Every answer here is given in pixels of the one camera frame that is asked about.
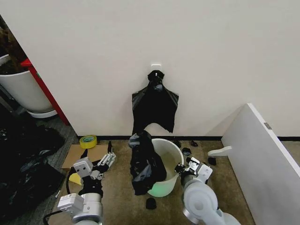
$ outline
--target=masking tape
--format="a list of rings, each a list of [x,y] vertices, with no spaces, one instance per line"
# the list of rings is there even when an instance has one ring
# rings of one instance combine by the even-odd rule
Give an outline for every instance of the masking tape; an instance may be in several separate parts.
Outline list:
[[[83,149],[91,149],[97,144],[97,137],[95,135],[88,135],[80,138],[80,147]]]

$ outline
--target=white flower pot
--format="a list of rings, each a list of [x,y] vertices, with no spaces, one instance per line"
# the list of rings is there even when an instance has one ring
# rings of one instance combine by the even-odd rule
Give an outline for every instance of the white flower pot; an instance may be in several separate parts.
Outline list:
[[[0,66],[9,59],[9,55],[0,57]],[[31,116],[34,116],[34,114],[44,114],[46,116],[43,116],[43,118],[45,118],[48,117],[46,112],[53,111],[51,103],[30,71],[12,75],[0,75],[0,84]]]

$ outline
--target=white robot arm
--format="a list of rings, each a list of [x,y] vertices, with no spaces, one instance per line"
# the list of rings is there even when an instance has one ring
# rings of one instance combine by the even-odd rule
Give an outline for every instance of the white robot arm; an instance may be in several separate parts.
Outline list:
[[[240,225],[236,218],[218,208],[215,192],[206,185],[212,169],[196,158],[187,158],[188,167],[178,164],[183,186],[183,214],[194,224],[203,221],[206,225]]]
[[[79,194],[61,197],[58,204],[58,209],[70,214],[74,224],[102,224],[101,180],[115,158],[111,148],[96,166],[87,157],[74,164],[74,169],[83,180],[83,189]],[[240,225],[232,215],[218,208],[216,194],[206,185],[212,169],[194,157],[187,158],[187,162],[188,167],[178,164],[175,168],[183,186],[183,214],[194,224],[203,221],[206,225]]]

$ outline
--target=white plastic bucket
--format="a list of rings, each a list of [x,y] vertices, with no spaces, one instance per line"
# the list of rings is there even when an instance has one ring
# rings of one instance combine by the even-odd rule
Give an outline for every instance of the white plastic bucket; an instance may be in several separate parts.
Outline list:
[[[9,55],[0,57],[0,65],[8,60],[10,60]],[[21,106],[32,113],[45,113],[53,110],[51,103],[30,71],[0,75],[0,84]]]
[[[183,164],[183,155],[180,149],[171,141],[154,138],[152,139],[155,152],[163,160],[167,177],[165,181],[156,182],[148,193],[154,197],[164,197],[170,194],[175,186],[178,173],[174,171],[178,163]]]

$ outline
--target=cardboard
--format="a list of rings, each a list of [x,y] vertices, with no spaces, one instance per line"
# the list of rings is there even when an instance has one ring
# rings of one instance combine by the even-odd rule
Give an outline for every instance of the cardboard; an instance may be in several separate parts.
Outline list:
[[[98,144],[94,148],[88,149],[88,157],[91,162],[102,159],[102,157],[107,153],[107,144]],[[80,159],[85,149],[82,149],[79,144],[72,144],[67,157],[61,166],[63,170],[68,171],[76,162]]]

